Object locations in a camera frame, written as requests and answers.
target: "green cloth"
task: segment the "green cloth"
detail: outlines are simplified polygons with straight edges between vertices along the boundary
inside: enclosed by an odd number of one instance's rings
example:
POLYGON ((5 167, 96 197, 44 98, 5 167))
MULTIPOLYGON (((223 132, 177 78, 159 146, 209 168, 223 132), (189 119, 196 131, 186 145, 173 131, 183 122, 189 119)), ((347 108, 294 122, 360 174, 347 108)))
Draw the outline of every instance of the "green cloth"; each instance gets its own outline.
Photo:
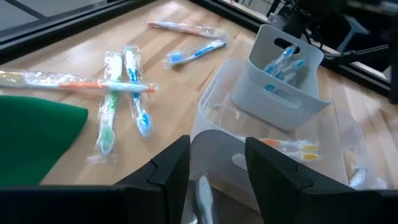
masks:
POLYGON ((0 96, 0 186, 38 184, 72 145, 88 110, 26 96, 0 96))

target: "black metal frame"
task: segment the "black metal frame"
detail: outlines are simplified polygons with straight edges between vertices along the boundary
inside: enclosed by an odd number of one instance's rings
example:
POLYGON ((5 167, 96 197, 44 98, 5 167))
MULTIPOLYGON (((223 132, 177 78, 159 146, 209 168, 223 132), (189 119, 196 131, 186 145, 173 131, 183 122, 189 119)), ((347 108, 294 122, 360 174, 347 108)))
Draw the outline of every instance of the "black metal frame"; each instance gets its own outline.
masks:
MULTIPOLYGON (((50 22, 31 29, 23 30, 14 35, 2 37, 0 38, 0 64, 14 60, 15 58, 50 45, 56 41, 65 39, 85 29, 154 1, 156 0, 112 1, 101 8, 90 9, 55 22, 50 22)), ((266 21, 263 21, 262 19, 221 0, 189 1, 194 2, 209 11, 213 11, 253 32, 258 32, 261 25, 268 24, 266 21)), ((335 58, 325 57, 322 65, 362 86, 388 97, 390 94, 391 84, 387 80, 350 63, 357 60, 357 57, 361 57, 361 55, 368 54, 369 52, 377 52, 378 54, 384 55, 387 51, 386 46, 383 46, 376 49, 367 49, 360 52, 357 56, 348 54, 335 58)))
MULTIPOLYGON (((204 7, 205 9, 213 11, 216 14, 219 14, 253 32, 258 32, 261 25, 269 24, 268 22, 262 21, 250 15, 248 12, 242 11, 224 1, 219 1, 219 0, 190 0, 190 1, 204 7)), ((386 46, 382 46, 380 49, 376 50, 380 50, 379 53, 386 54, 386 46)), ((390 86, 391 86, 389 81, 371 73, 370 71, 362 69, 355 64, 348 63, 355 60, 355 57, 356 56, 354 55, 350 56, 347 55, 346 57, 339 57, 339 58, 325 57, 324 60, 322 61, 322 65, 362 86, 365 86, 366 88, 375 91, 380 95, 389 97, 390 86)))

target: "plastic wrapper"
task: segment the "plastic wrapper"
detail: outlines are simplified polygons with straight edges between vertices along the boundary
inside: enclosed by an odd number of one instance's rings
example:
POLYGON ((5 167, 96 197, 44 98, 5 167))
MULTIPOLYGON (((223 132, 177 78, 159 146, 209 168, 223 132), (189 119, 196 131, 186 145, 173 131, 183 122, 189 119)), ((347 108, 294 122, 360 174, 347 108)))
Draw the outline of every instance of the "plastic wrapper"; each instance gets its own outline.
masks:
POLYGON ((180 65, 183 63, 190 62, 218 48, 222 48, 225 45, 226 42, 223 40, 214 40, 200 48, 192 48, 187 50, 169 52, 167 54, 165 66, 173 67, 174 65, 180 65))
MULTIPOLYGON (((138 46, 126 46, 124 48, 124 66, 130 81, 140 83, 142 80, 142 69, 140 68, 141 57, 138 46)), ((146 110, 145 93, 131 93, 131 114, 137 124, 141 136, 147 138, 153 130, 152 118, 146 110)))
POLYGON ((164 22, 164 21, 146 21, 148 26, 163 28, 178 32, 186 32, 189 34, 200 35, 207 38, 222 39, 227 41, 229 35, 225 30, 215 27, 203 27, 190 24, 179 24, 175 22, 164 22))
MULTIPOLYGON (((122 54, 119 52, 107 52, 105 55, 104 78, 119 82, 122 79, 122 70, 122 54)), ((116 139, 113 131, 113 121, 119 101, 120 93, 111 91, 99 105, 99 135, 95 143, 95 153, 88 158, 89 162, 116 162, 117 154, 113 150, 116 139)))
POLYGON ((0 86, 44 90, 96 90, 155 92, 156 83, 116 82, 105 78, 83 78, 71 74, 0 70, 0 86))
POLYGON ((208 174, 203 174, 196 180, 196 202, 201 213, 200 220, 203 224, 218 223, 214 208, 213 192, 208 174))

